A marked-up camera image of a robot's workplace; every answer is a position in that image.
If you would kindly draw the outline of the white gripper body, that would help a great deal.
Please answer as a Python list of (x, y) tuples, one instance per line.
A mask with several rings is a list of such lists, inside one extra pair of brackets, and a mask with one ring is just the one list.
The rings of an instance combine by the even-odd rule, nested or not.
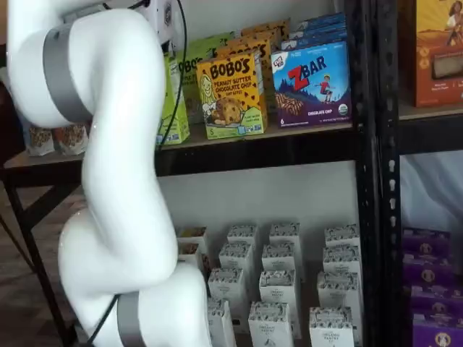
[(139, 12), (149, 22), (160, 42), (173, 41), (175, 30), (175, 4), (170, 0), (146, 1)]

